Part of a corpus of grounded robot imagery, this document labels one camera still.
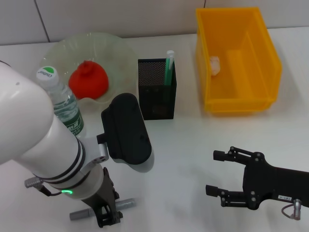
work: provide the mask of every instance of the bottle cap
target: bottle cap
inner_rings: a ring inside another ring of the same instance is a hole
[[[40,68],[37,71],[37,82],[44,89],[56,86],[59,82],[57,70],[51,66]]]

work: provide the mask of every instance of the black mesh pen holder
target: black mesh pen holder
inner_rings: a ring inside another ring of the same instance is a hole
[[[164,85],[165,59],[139,59],[139,100],[144,120],[173,119],[176,72],[170,86]]]

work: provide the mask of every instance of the transparent bowl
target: transparent bowl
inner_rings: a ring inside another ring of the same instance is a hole
[[[120,93],[136,95],[138,56],[117,36],[107,33],[74,35],[53,46],[40,61],[40,67],[56,68],[61,82],[68,84],[71,74],[84,61],[101,65],[109,79],[109,89],[100,98],[80,99],[80,103],[95,102],[106,108]]]

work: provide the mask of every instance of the green bottle label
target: green bottle label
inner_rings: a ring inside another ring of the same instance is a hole
[[[84,121],[81,115],[80,110],[78,110],[77,114],[63,123],[75,136],[78,135],[82,129],[84,128]]]

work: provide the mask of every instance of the wall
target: wall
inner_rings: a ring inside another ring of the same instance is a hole
[[[0,45],[47,42],[33,0],[0,1]]]
[[[1,0],[0,45],[54,42],[89,31],[121,37],[194,33],[195,8],[204,1]],[[309,26],[308,0],[206,0],[206,7],[245,6],[258,6],[269,28]]]

